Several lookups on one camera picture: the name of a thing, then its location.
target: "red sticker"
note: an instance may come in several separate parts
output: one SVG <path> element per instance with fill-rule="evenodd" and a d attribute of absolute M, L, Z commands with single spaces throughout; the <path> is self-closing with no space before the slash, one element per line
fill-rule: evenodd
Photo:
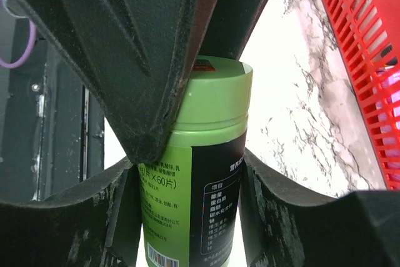
<path fill-rule="evenodd" d="M 193 71 L 215 72 L 216 70 L 208 59 L 197 59 L 194 63 Z"/>

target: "screw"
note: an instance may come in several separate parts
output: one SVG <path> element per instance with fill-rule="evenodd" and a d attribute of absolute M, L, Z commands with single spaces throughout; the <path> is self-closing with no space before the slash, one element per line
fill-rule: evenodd
<path fill-rule="evenodd" d="M 38 85 L 38 84 L 33 84 L 32 85 L 32 91 L 38 92 L 39 90 L 40 90 L 40 85 Z"/>

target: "green cap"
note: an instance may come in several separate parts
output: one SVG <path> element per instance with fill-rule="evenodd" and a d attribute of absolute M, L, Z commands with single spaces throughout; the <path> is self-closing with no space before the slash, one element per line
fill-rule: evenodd
<path fill-rule="evenodd" d="M 174 129 L 216 129 L 246 119 L 252 71 L 233 59 L 198 56 Z"/>

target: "plastic container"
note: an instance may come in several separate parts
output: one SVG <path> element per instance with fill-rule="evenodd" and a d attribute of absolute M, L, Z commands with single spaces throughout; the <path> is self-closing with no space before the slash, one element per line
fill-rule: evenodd
<path fill-rule="evenodd" d="M 377 72 L 378 76 L 383 75 L 385 72 L 387 72 L 387 70 L 381 70 Z M 390 77 L 388 77 L 383 83 L 382 83 L 382 88 L 386 89 L 388 87 L 390 87 L 392 84 L 398 82 L 400 80 L 400 73 L 394 73 L 393 75 L 391 75 Z M 386 103 L 388 104 L 393 104 L 393 103 L 397 103 L 398 101 L 400 101 L 400 91 L 393 93 L 392 95 L 390 95 L 390 97 L 387 97 L 386 99 Z M 380 110 L 383 108 L 383 104 L 381 101 L 378 101 L 376 103 L 376 109 Z M 400 116 L 400 106 L 396 106 L 393 108 L 392 110 L 392 116 L 393 117 L 399 117 Z M 389 159 L 389 158 L 400 158 L 400 149 L 394 148 L 392 149 L 391 146 L 396 146 L 396 139 L 394 137 L 392 137 L 391 131 L 392 131 L 392 127 L 390 126 L 390 124 L 387 124 L 387 114 L 386 113 L 381 113 L 378 115 L 378 120 L 380 123 L 385 124 L 383 126 L 381 126 L 381 133 L 385 134 L 385 136 L 387 136 L 386 138 L 382 138 L 383 141 L 383 145 L 387 146 L 388 149 L 385 150 L 385 156 Z M 400 121 L 396 122 L 396 129 L 400 129 Z M 400 163 L 398 162 L 387 162 L 387 168 L 390 170 L 400 170 Z M 389 179 L 392 181 L 399 181 L 400 182 L 400 174 L 389 174 Z"/>
<path fill-rule="evenodd" d="M 138 166 L 150 267 L 226 267 L 232 248 L 252 69 L 198 57 L 166 150 Z"/>
<path fill-rule="evenodd" d="M 400 58 L 400 2 L 398 0 L 322 0 L 335 33 L 337 45 L 379 167 L 388 189 L 400 189 L 400 116 L 394 110 L 400 101 L 400 81 L 389 84 L 400 73 L 400 64 L 380 73 L 388 57 Z"/>

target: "bottle label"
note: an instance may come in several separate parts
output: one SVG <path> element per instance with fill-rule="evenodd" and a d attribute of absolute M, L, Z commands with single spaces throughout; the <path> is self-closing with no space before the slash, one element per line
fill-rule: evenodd
<path fill-rule="evenodd" d="M 146 258 L 157 267 L 220 267 L 233 243 L 246 133 L 230 142 L 167 146 L 140 164 Z"/>

